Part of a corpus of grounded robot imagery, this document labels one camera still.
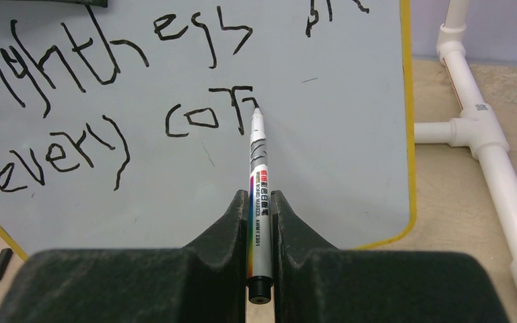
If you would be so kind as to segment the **white whiteboard marker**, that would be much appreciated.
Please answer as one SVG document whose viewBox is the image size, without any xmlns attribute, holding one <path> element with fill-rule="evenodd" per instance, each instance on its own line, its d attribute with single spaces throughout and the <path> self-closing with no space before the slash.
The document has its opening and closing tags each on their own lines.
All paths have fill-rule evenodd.
<svg viewBox="0 0 517 323">
<path fill-rule="evenodd" d="M 255 108 L 250 133 L 250 187 L 247 279 L 248 300 L 256 305 L 271 301 L 273 285 L 273 248 L 271 245 L 271 210 L 267 138 L 260 108 Z"/>
</svg>

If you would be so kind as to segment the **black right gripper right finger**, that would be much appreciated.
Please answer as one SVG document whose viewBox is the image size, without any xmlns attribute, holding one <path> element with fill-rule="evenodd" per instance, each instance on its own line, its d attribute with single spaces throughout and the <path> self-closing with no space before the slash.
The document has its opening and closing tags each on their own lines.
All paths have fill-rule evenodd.
<svg viewBox="0 0 517 323">
<path fill-rule="evenodd" d="M 507 322 L 480 263 L 460 252 L 341 250 L 271 195 L 277 322 Z"/>
</svg>

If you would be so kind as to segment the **yellow framed whiteboard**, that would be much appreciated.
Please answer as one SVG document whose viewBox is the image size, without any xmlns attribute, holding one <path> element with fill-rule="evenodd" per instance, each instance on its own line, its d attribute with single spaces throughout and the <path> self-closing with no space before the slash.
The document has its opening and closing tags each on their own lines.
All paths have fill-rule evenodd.
<svg viewBox="0 0 517 323">
<path fill-rule="evenodd" d="M 269 180 L 339 248 L 414 218 L 407 1 L 0 1 L 0 227 L 52 248 L 180 247 Z"/>
</svg>

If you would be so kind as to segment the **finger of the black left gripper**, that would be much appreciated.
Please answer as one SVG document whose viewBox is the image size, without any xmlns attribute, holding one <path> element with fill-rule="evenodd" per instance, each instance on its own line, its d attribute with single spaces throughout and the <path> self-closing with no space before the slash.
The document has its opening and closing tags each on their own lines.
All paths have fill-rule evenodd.
<svg viewBox="0 0 517 323">
<path fill-rule="evenodd" d="M 48 1 L 48 2 L 56 2 L 56 3 L 75 4 L 75 5 L 108 7 L 108 0 L 35 0 L 35 1 Z"/>
</svg>

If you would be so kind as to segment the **black marker cap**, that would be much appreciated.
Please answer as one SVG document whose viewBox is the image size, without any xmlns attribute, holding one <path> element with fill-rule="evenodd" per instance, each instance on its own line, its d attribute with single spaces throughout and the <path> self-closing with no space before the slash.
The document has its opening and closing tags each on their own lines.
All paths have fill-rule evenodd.
<svg viewBox="0 0 517 323">
<path fill-rule="evenodd" d="M 11 248 L 4 248 L 0 251 L 0 280 L 3 278 L 12 256 L 13 250 Z"/>
</svg>

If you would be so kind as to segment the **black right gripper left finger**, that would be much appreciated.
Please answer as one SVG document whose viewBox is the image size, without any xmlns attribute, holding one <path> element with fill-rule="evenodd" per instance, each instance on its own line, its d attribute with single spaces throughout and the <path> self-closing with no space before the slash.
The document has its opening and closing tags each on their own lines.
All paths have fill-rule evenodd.
<svg viewBox="0 0 517 323">
<path fill-rule="evenodd" d="M 239 190 L 182 248 L 39 252 L 5 294 L 0 322 L 243 322 L 248 208 Z"/>
</svg>

